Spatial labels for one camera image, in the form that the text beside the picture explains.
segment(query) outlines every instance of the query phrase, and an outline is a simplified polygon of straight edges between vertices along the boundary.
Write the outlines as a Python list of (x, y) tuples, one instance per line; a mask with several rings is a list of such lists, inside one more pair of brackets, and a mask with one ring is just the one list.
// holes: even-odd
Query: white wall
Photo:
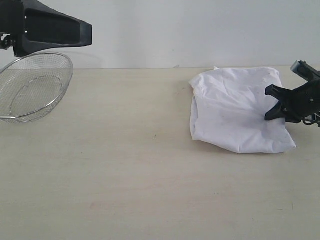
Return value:
[(76, 68), (320, 64), (320, 0), (41, 2), (93, 25), (93, 46), (61, 51)]

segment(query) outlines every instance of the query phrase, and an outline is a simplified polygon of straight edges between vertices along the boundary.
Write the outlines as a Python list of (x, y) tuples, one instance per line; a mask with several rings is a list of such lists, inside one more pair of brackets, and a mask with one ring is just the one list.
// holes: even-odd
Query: beige tabletop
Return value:
[(0, 122), (0, 239), (320, 239), (320, 128), (288, 123), (276, 155), (192, 141), (206, 70), (76, 70), (49, 116)]

